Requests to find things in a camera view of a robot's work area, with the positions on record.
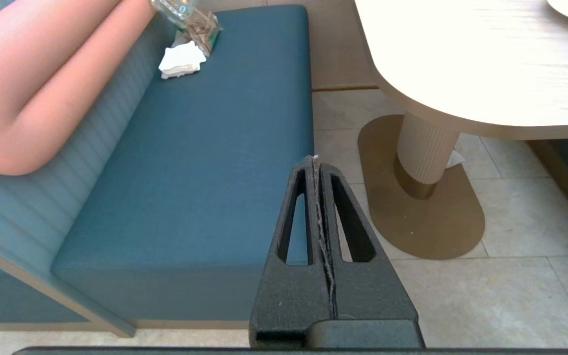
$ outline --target white napkin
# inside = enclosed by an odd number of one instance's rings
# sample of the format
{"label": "white napkin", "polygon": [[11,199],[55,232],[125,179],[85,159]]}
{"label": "white napkin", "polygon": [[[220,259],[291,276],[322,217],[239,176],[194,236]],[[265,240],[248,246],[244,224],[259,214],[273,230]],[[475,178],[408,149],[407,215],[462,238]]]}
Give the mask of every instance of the white napkin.
{"label": "white napkin", "polygon": [[162,72],[162,79],[174,78],[201,70],[201,63],[206,60],[199,47],[194,42],[189,42],[166,48],[159,70]]}
{"label": "white napkin", "polygon": [[453,150],[453,153],[451,153],[451,157],[448,159],[448,163],[446,163],[446,168],[452,168],[453,166],[456,166],[457,164],[461,164],[463,162],[465,162],[466,159],[464,159],[464,157],[462,157],[462,155],[460,155],[457,150]]}

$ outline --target wooden tabletop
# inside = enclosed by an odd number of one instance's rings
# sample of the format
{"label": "wooden tabletop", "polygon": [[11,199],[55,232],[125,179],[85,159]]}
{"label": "wooden tabletop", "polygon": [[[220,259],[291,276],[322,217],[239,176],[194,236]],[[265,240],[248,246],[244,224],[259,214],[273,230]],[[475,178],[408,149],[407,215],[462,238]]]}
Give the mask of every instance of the wooden tabletop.
{"label": "wooden tabletop", "polygon": [[355,0],[379,87],[502,139],[568,138],[568,18],[547,0]]}

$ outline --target teal cushion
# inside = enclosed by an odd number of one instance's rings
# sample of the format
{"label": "teal cushion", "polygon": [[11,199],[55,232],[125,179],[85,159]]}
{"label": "teal cushion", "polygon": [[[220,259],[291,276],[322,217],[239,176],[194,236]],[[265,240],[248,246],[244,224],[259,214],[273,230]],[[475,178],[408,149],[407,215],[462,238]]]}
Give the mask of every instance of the teal cushion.
{"label": "teal cushion", "polygon": [[86,322],[65,306],[0,270],[0,323]]}
{"label": "teal cushion", "polygon": [[290,169],[313,153],[306,9],[218,17],[200,72],[150,84],[52,268],[127,319],[248,319]]}

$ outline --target black plastic clamp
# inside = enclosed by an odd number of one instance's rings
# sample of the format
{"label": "black plastic clamp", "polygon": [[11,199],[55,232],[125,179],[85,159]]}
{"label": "black plastic clamp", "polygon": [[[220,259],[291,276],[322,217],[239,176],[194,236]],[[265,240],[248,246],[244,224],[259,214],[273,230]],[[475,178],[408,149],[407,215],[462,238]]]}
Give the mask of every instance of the black plastic clamp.
{"label": "black plastic clamp", "polygon": [[[308,265],[287,265],[302,194]],[[352,262],[341,255],[337,211]],[[313,157],[288,180],[249,339],[253,348],[271,349],[424,348],[418,314],[350,185],[341,171]]]}

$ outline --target ribbed table column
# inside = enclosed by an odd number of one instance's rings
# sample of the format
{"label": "ribbed table column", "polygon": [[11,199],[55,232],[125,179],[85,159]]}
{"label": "ribbed table column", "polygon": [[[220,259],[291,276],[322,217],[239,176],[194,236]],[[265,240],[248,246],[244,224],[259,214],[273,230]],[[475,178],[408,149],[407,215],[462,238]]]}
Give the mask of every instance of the ribbed table column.
{"label": "ribbed table column", "polygon": [[459,135],[410,113],[404,116],[394,169],[406,193],[421,200],[433,194]]}

